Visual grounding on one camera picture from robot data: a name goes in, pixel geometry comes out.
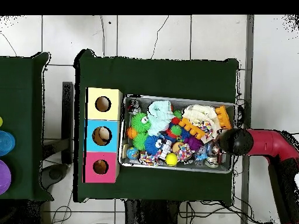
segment blue cup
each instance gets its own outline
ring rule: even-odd
[[[0,156],[6,155],[15,147],[16,141],[12,134],[0,131]]]

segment orange toy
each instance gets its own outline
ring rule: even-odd
[[[186,131],[189,131],[191,135],[195,135],[196,139],[198,140],[205,135],[200,128],[191,124],[187,118],[182,118],[182,120],[179,123],[179,126],[184,127],[184,129]]]
[[[230,118],[228,118],[227,111],[224,106],[218,107],[215,109],[215,112],[218,115],[220,126],[222,129],[231,129]]]
[[[128,129],[127,129],[127,136],[129,137],[129,138],[131,138],[131,139],[134,139],[136,136],[137,136],[137,131],[134,129],[134,128],[132,128],[132,127],[129,127]]]

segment green table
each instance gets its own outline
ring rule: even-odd
[[[0,157],[11,170],[12,183],[0,199],[53,200],[39,183],[42,160],[42,72],[49,54],[31,58],[0,57],[0,130],[16,139],[14,150]]]
[[[119,89],[137,94],[235,103],[238,61],[170,61],[96,58],[82,50],[75,59],[74,200],[130,198],[147,200],[222,200],[231,205],[228,174],[120,168],[115,184],[83,183],[85,88]]]

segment pink box face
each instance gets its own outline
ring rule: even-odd
[[[116,153],[114,152],[86,152],[85,182],[86,183],[115,183],[116,181]],[[105,160],[108,163],[106,174],[97,174],[93,170],[93,164],[97,160]]]

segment blue box face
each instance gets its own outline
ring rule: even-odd
[[[86,151],[90,152],[117,152],[118,143],[117,137],[119,121],[105,121],[105,120],[88,120],[87,121],[87,140],[86,140]],[[111,130],[112,139],[105,146],[97,145],[92,139],[92,133],[97,127],[107,127]]]

